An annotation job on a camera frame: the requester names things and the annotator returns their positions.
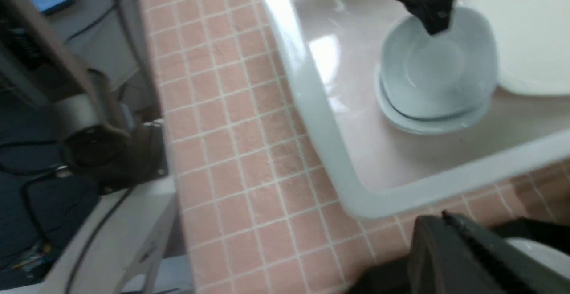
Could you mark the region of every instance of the white sink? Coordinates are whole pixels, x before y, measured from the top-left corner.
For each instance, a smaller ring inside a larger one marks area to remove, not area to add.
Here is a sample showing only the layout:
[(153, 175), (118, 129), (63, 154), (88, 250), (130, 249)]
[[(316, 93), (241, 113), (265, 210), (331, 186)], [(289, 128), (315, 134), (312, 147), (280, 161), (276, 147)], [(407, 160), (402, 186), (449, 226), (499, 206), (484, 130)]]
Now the white sink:
[(570, 98), (498, 90), (489, 114), (458, 133), (394, 128), (373, 81), (383, 39), (407, 15), (400, 3), (264, 1), (295, 105), (350, 215), (393, 215), (570, 155)]

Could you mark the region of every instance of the plate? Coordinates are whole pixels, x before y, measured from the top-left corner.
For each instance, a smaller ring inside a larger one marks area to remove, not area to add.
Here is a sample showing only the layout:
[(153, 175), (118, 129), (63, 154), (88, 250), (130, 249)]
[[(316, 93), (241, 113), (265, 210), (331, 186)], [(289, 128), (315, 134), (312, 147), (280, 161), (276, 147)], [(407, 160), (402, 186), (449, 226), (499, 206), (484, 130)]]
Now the plate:
[(498, 56), (490, 24), (456, 7), (450, 29), (434, 37), (415, 16), (391, 30), (381, 74), (390, 103), (413, 119), (452, 117), (489, 99), (497, 86)]

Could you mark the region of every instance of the white countertop edge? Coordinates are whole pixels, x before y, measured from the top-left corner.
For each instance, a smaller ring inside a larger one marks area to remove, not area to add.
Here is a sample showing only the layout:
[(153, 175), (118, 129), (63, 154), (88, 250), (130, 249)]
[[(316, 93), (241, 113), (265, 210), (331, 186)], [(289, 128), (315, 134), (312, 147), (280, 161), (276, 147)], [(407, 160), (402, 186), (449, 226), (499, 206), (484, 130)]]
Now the white countertop edge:
[(303, 40), (293, 2), (263, 0), (263, 3), (295, 105), (342, 207), (352, 217), (378, 219), (395, 215), (490, 186), (501, 179), (523, 174), (570, 155), (570, 130), (566, 130), (382, 194), (370, 192), (360, 183), (344, 147), (326, 92), (319, 81), (319, 73)]

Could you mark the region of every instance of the grout line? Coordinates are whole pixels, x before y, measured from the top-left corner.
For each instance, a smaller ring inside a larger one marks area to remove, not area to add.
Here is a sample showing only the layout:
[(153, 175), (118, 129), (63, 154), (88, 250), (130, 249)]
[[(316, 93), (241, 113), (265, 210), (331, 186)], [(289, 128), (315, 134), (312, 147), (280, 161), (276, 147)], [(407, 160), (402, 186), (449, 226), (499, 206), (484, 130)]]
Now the grout line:
[[(178, 12), (178, 8), (174, 8), (175, 10), (175, 23), (179, 24), (179, 12)], [(182, 35), (180, 34), (180, 29), (177, 28), (176, 29), (177, 32), (177, 37), (180, 41), (180, 43), (182, 42)], [(188, 87), (190, 88), (190, 95), (191, 95), (191, 99), (192, 102), (195, 101), (195, 97), (194, 97), (194, 90), (193, 90), (193, 83), (192, 81), (190, 81), (190, 67), (188, 66), (188, 61), (186, 59), (184, 59), (183, 61), (184, 63), (184, 69), (185, 72), (187, 73), (187, 83), (188, 83)], [(194, 113), (194, 118), (196, 119), (197, 123), (200, 123), (200, 115), (198, 113), (198, 110), (196, 108), (193, 109), (193, 113)], [(205, 150), (205, 141), (204, 141), (204, 137), (200, 137), (201, 140), (201, 150), (202, 150), (202, 154), (204, 156), (204, 160), (206, 163), (208, 163), (208, 154)], [(210, 172), (210, 170), (208, 169), (208, 180), (210, 181), (210, 189), (212, 190), (212, 196), (214, 198), (214, 210), (216, 211), (216, 218), (218, 221), (218, 225), (220, 227), (220, 234), (223, 236), (224, 235), (224, 229), (222, 228), (222, 221), (221, 221), (221, 217), (220, 217), (220, 209), (218, 208), (217, 203), (215, 202), (216, 200), (216, 191), (214, 190), (213, 186), (212, 186), (212, 173)], [(230, 276), (232, 275), (232, 268), (230, 266), (230, 260), (229, 260), (229, 253), (228, 253), (228, 246), (226, 245), (226, 242), (222, 239), (222, 249), (224, 250), (224, 256), (226, 257), (226, 268), (228, 269), (228, 273), (230, 273)], [(231, 281), (232, 283), (232, 290), (234, 290), (234, 281)]]
[(497, 194), (499, 194), (499, 198), (503, 202), (503, 205), (505, 206), (505, 208), (507, 208), (507, 211), (509, 211), (509, 215), (511, 215), (512, 219), (515, 219), (515, 214), (513, 213), (513, 210), (511, 209), (509, 204), (507, 204), (507, 201), (503, 197), (503, 193), (501, 193), (501, 190), (499, 190), (499, 186), (497, 186), (497, 184), (493, 184), (493, 186), (495, 187), (495, 191), (497, 192)]
[[(224, 0), (224, 6), (226, 6), (226, 8), (228, 9), (228, 11), (226, 12), (226, 17), (228, 18), (228, 22), (230, 23), (230, 27), (232, 28), (232, 36), (231, 36), (231, 38), (234, 40), (234, 44), (236, 44), (236, 48), (237, 48), (237, 50), (238, 50), (238, 56), (240, 57), (240, 62), (239, 62), (239, 63), (241, 64), (242, 68), (244, 69), (244, 73), (245, 73), (245, 75), (246, 75), (246, 82), (247, 82), (247, 85), (248, 85), (248, 91), (249, 91), (250, 99), (251, 99), (251, 101), (253, 102), (253, 105), (254, 105), (254, 113), (255, 113), (255, 115), (257, 116), (257, 123), (258, 123), (258, 126), (259, 126), (259, 131), (260, 131), (260, 133), (261, 133), (264, 146), (267, 146), (267, 141), (266, 141), (266, 139), (265, 139), (265, 132), (264, 132), (264, 130), (263, 130), (263, 126), (262, 126), (261, 120), (260, 120), (260, 118), (259, 118), (260, 115), (259, 115), (259, 111), (258, 111), (258, 109), (257, 109), (257, 102), (255, 101), (255, 97), (254, 97), (254, 95), (253, 95), (253, 90), (251, 89), (250, 76), (249, 76), (249, 73), (247, 72), (248, 69), (246, 69), (246, 65), (245, 65), (245, 61), (244, 61), (244, 56), (243, 56), (243, 54), (242, 54), (242, 52), (241, 52), (241, 44), (240, 44), (240, 41), (238, 41), (238, 34), (240, 34), (240, 33), (237, 33), (237, 32), (235, 32), (235, 30), (234, 30), (234, 26), (235, 26), (235, 24), (234, 24), (234, 18), (233, 18), (232, 14), (231, 14), (232, 8), (230, 8), (230, 3), (229, 3), (228, 0)], [(230, 121), (229, 121), (228, 108), (227, 108), (226, 106), (224, 106), (224, 109), (225, 109), (225, 111), (226, 111), (226, 117), (228, 118), (228, 123), (229, 123)], [(267, 157), (269, 157), (269, 147), (267, 147)], [(241, 175), (241, 177), (242, 177), (242, 183), (244, 183), (244, 187), (246, 187), (247, 184), (246, 184), (246, 182), (245, 182), (244, 166), (243, 166), (243, 164), (242, 164), (242, 162), (241, 162), (241, 159), (238, 161), (238, 168), (239, 168), (239, 170), (240, 170), (240, 175)], [(261, 238), (259, 237), (259, 230), (258, 230), (258, 229), (259, 229), (259, 226), (255, 224), (255, 215), (254, 215), (254, 210), (253, 210), (253, 208), (252, 208), (252, 206), (251, 206), (251, 200), (250, 200), (250, 197), (249, 197), (249, 191), (246, 190), (245, 194), (246, 194), (246, 201), (247, 201), (247, 203), (248, 203), (248, 212), (249, 212), (249, 214), (250, 214), (251, 223), (253, 224), (253, 230), (254, 230), (254, 233), (255, 233), (255, 239), (256, 239), (256, 241), (257, 241), (257, 247), (258, 247), (258, 251), (259, 251), (259, 256), (261, 257), (261, 260), (262, 260), (262, 263), (263, 263), (262, 268), (263, 268), (263, 274), (264, 274), (264, 276), (265, 276), (265, 285), (266, 285), (267, 288), (269, 289), (269, 293), (272, 293), (272, 292), (273, 292), (273, 288), (272, 288), (272, 286), (271, 286), (271, 281), (270, 281), (270, 279), (269, 279), (269, 272), (268, 272), (268, 270), (267, 270), (267, 261), (266, 261), (266, 259), (265, 259), (265, 254), (264, 254), (264, 252), (263, 252), (263, 246), (262, 246), (262, 244), (261, 244)]]
[(468, 201), (467, 197), (465, 197), (465, 195), (461, 195), (461, 199), (463, 200), (464, 205), (467, 207), (467, 212), (469, 213), (469, 215), (471, 215), (471, 218), (474, 219), (475, 221), (477, 221), (475, 215), (473, 215), (473, 211), (471, 210), (471, 207), (469, 206), (469, 201)]
[[(258, 6), (253, 6), (254, 12), (255, 12), (255, 17), (258, 21), (258, 24), (261, 23), (261, 13), (258, 10)], [(263, 39), (263, 46), (265, 47), (265, 53), (267, 53), (269, 55), (269, 63), (271, 64), (271, 70), (273, 71), (273, 78), (274, 79), (280, 79), (279, 74), (277, 73), (277, 69), (275, 67), (275, 63), (273, 62), (273, 59), (271, 57), (271, 53), (272, 50), (269, 48), (269, 43), (267, 42), (267, 37), (265, 36), (265, 32), (263, 32), (263, 30), (260, 28), (260, 32), (261, 32), (261, 36)], [(283, 99), (283, 103), (285, 104), (286, 107), (289, 107), (289, 104), (287, 103), (287, 99), (285, 98), (285, 93), (283, 92), (283, 87), (281, 86), (281, 81), (277, 81), (277, 88), (279, 88), (279, 93), (281, 94), (281, 99)], [(320, 204), (318, 197), (316, 196), (316, 192), (315, 192), (315, 187), (313, 184), (313, 181), (311, 179), (311, 176), (309, 174), (309, 166), (307, 164), (307, 160), (305, 159), (305, 155), (303, 154), (303, 149), (301, 147), (301, 142), (299, 141), (299, 136), (297, 135), (297, 131), (295, 130), (295, 122), (293, 121), (293, 117), (291, 115), (291, 110), (290, 108), (287, 108), (287, 110), (285, 110), (287, 113), (287, 120), (289, 122), (289, 125), (291, 126), (291, 128), (293, 129), (293, 132), (295, 132), (296, 136), (294, 137), (295, 140), (295, 144), (297, 146), (297, 151), (299, 152), (299, 155), (301, 156), (301, 161), (303, 163), (303, 168), (304, 168), (304, 172), (305, 172), (305, 176), (308, 179), (309, 182), (309, 188), (311, 189), (311, 195), (313, 197), (313, 200), (315, 201), (316, 209), (319, 213), (319, 217), (322, 223), (322, 227), (325, 231), (326, 234), (326, 239), (328, 241), (328, 248), (331, 249), (332, 251), (332, 255), (334, 257), (334, 262), (336, 263), (336, 267), (338, 268), (338, 271), (340, 272), (340, 276), (342, 279), (342, 285), (346, 285), (346, 277), (344, 276), (344, 272), (342, 271), (342, 267), (340, 265), (340, 259), (338, 258), (338, 255), (336, 254), (336, 251), (334, 250), (334, 247), (332, 246), (332, 237), (330, 237), (330, 233), (328, 231), (328, 226), (326, 225), (326, 221), (324, 219), (324, 215), (322, 214), (322, 204)], [(308, 289), (308, 282), (307, 282), (307, 276), (305, 273), (305, 269), (303, 268), (303, 264), (301, 264), (301, 273), (303, 274), (303, 281), (305, 282), (305, 288)]]
[[(195, 106), (182, 107), (182, 108), (180, 108), (180, 109), (177, 109), (176, 111), (184, 110), (184, 109), (190, 109), (190, 108), (194, 108), (194, 109), (195, 109)], [(279, 113), (279, 111), (283, 111), (283, 110), (285, 110), (285, 109), (287, 109), (287, 108), (288, 108), (288, 106), (287, 106), (287, 107), (283, 107), (283, 108), (279, 108), (279, 109), (276, 109), (276, 110), (271, 110), (271, 111), (268, 111), (267, 113), (261, 114), (260, 117), (265, 117), (265, 116), (269, 116), (269, 115), (272, 115), (272, 114), (276, 114), (276, 113)], [(183, 142), (183, 141), (185, 141), (185, 140), (197, 138), (197, 137), (200, 137), (200, 136), (206, 136), (206, 135), (208, 135), (208, 134), (211, 134), (211, 133), (213, 133), (213, 132), (220, 131), (220, 130), (222, 130), (222, 129), (228, 129), (228, 130), (230, 130), (230, 129), (232, 129), (233, 127), (236, 127), (236, 126), (238, 126), (238, 125), (242, 125), (242, 124), (244, 124), (244, 123), (246, 123), (246, 122), (255, 121), (255, 119), (258, 119), (258, 117), (250, 117), (250, 118), (242, 119), (242, 120), (240, 120), (240, 121), (236, 121), (236, 122), (229, 123), (228, 125), (224, 125), (224, 126), (217, 127), (217, 128), (215, 128), (215, 129), (212, 129), (212, 130), (204, 130), (204, 131), (199, 132), (199, 133), (196, 134), (196, 135), (190, 135), (190, 136), (186, 136), (186, 137), (184, 137), (184, 138), (175, 139), (175, 140), (173, 140), (172, 142), (173, 142), (173, 143)]]
[[(196, 5), (198, 7), (198, 14), (200, 15), (200, 17), (202, 17), (202, 15), (204, 14), (204, 9), (202, 7), (202, 0), (196, 0)], [(212, 52), (212, 42), (208, 40), (208, 33), (206, 32), (206, 23), (204, 19), (200, 19), (200, 24), (202, 24), (202, 28), (204, 29), (204, 36), (206, 37), (206, 46), (208, 47), (208, 53), (210, 54), (210, 59), (212, 61), (212, 64), (215, 66), (216, 65), (216, 61), (214, 59), (214, 53)], [(221, 87), (220, 87), (220, 75), (218, 73), (218, 69), (214, 69), (214, 75), (216, 77), (216, 85), (218, 86), (218, 93), (221, 93)], [(225, 99), (220, 99), (222, 102), (222, 108), (224, 109), (224, 113), (226, 116), (226, 123), (229, 123), (229, 115), (228, 115), (228, 107), (226, 106), (226, 101)], [(199, 114), (197, 108), (194, 108), (194, 112)], [(199, 118), (197, 119), (197, 124), (198, 127), (201, 128), (201, 122)], [(236, 150), (234, 149), (235, 146), (235, 142), (233, 141), (233, 134), (232, 131), (230, 132), (230, 139), (232, 140), (232, 149), (234, 151), (234, 156), (236, 156)], [(205, 142), (204, 142), (204, 135), (201, 135), (201, 139), (202, 139), (202, 143), (204, 144), (205, 147)], [(206, 159), (206, 164), (208, 164), (208, 153), (205, 152), (205, 159)], [(222, 235), (222, 245), (224, 246), (224, 255), (226, 256), (226, 267), (228, 268), (228, 272), (230, 273), (230, 284), (232, 285), (232, 292), (235, 293), (236, 292), (236, 284), (235, 284), (235, 279), (234, 279), (234, 272), (231, 266), (231, 257), (229, 255), (229, 250), (228, 250), (228, 244), (226, 243), (226, 240), (228, 239), (225, 235), (224, 232), (224, 228), (222, 225), (222, 217), (220, 214), (220, 207), (219, 207), (219, 199), (216, 198), (216, 189), (214, 188), (214, 186), (212, 185), (213, 177), (212, 177), (212, 171), (211, 171), (211, 167), (208, 167), (208, 178), (210, 179), (210, 188), (212, 190), (212, 198), (214, 199), (214, 208), (216, 209), (216, 215), (218, 216), (218, 224), (220, 225), (220, 229), (221, 229), (221, 235)]]
[(544, 196), (542, 195), (542, 193), (540, 192), (540, 190), (536, 187), (536, 182), (533, 178), (533, 176), (529, 173), (526, 174), (527, 178), (530, 180), (531, 185), (533, 186), (534, 191), (536, 192), (536, 194), (538, 194), (538, 196), (540, 197), (540, 199), (542, 200), (542, 202), (544, 203), (544, 206), (546, 207), (546, 211), (548, 212), (548, 215), (550, 216), (550, 219), (552, 219), (552, 221), (554, 221), (554, 223), (556, 223), (556, 217), (554, 216), (554, 214), (552, 213), (552, 211), (550, 210), (550, 206), (548, 205), (548, 202), (546, 201), (546, 199), (544, 199)]

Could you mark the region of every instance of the white plate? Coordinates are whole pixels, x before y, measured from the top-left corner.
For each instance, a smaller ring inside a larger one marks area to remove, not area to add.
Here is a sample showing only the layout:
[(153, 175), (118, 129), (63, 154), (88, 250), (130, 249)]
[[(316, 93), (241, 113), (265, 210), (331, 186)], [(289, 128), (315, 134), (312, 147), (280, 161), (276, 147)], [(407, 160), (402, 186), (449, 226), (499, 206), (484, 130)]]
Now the white plate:
[(480, 107), (466, 113), (439, 120), (420, 121), (406, 117), (390, 104), (380, 77), (374, 81), (374, 87), (376, 99), (386, 118), (400, 130), (416, 135), (442, 135), (468, 128), (483, 119), (491, 107), (491, 98), (487, 98)]
[(499, 85), (519, 95), (570, 94), (570, 0), (464, 0), (493, 28)]
[(451, 117), (492, 95), (497, 64), (491, 26), (475, 10), (456, 7), (450, 29), (434, 37), (409, 16), (383, 44), (383, 87), (393, 107), (407, 117)]

